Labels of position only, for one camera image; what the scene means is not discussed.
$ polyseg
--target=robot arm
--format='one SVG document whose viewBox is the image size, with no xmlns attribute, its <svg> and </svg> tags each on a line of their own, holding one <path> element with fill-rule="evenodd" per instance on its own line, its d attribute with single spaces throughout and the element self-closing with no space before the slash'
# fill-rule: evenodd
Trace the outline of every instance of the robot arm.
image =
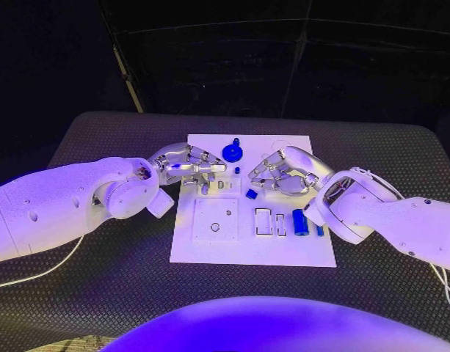
<svg viewBox="0 0 450 352">
<path fill-rule="evenodd" d="M 288 175 L 292 169 L 304 177 Z M 272 179 L 256 177 L 265 170 Z M 304 207 L 308 220 L 318 226 L 327 224 L 333 233 L 353 244 L 377 231 L 400 253 L 450 270 L 448 203 L 419 197 L 402 199 L 379 177 L 357 168 L 334 174 L 295 147 L 285 147 L 266 157 L 249 178 L 255 186 L 289 196 L 305 194 L 308 187 L 314 187 L 317 195 Z"/>
<path fill-rule="evenodd" d="M 20 177 L 0 187 L 0 261 L 60 246 L 142 208 L 160 218 L 173 200 L 158 186 L 187 177 L 204 193 L 202 174 L 220 171 L 213 155 L 178 143 L 148 160 L 103 158 Z"/>
</svg>

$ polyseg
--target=cable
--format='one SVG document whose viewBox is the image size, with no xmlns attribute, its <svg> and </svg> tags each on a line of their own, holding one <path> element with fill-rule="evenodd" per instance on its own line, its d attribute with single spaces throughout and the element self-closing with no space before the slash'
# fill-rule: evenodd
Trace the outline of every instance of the cable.
<svg viewBox="0 0 450 352">
<path fill-rule="evenodd" d="M 400 199 L 403 199 L 402 194 L 399 193 L 396 188 L 377 175 L 375 175 L 369 170 L 363 170 L 359 167 L 353 167 L 353 168 L 350 168 L 350 170 L 357 172 L 359 174 L 366 175 L 372 179 L 376 178 L 377 181 L 380 182 L 380 184 L 396 194 L 396 196 Z M 434 274 L 435 274 L 437 278 L 439 279 L 441 284 L 444 285 L 444 297 L 447 298 L 447 302 L 448 302 L 448 306 L 450 306 L 450 295 L 448 295 L 450 287 L 448 287 L 447 271 L 444 270 L 444 268 L 439 268 L 441 272 L 442 272 L 442 277 L 441 277 L 439 272 L 437 271 L 434 264 L 428 263 L 428 265 L 431 266 Z"/>
<path fill-rule="evenodd" d="M 73 252 L 76 251 L 76 248 L 78 248 L 78 246 L 79 246 L 79 243 L 82 242 L 83 237 L 85 237 L 85 236 L 79 237 L 79 240 L 78 240 L 78 242 L 76 242 L 76 245 L 73 246 L 73 249 L 70 249 L 69 254 L 67 254 L 66 257 L 62 259 L 60 263 L 56 264 L 54 267 L 52 267 L 52 269 L 46 270 L 43 273 L 40 273 L 40 274 L 37 274 L 37 275 L 33 275 L 31 277 L 26 277 L 24 279 L 14 280 L 14 281 L 11 281 L 11 282 L 4 282 L 3 284 L 0 284 L 0 287 L 18 284 L 20 282 L 29 281 L 29 280 L 36 279 L 36 278 L 44 276 L 46 274 L 49 274 L 49 273 L 65 263 L 65 261 L 69 259 L 70 255 L 72 255 Z"/>
</svg>

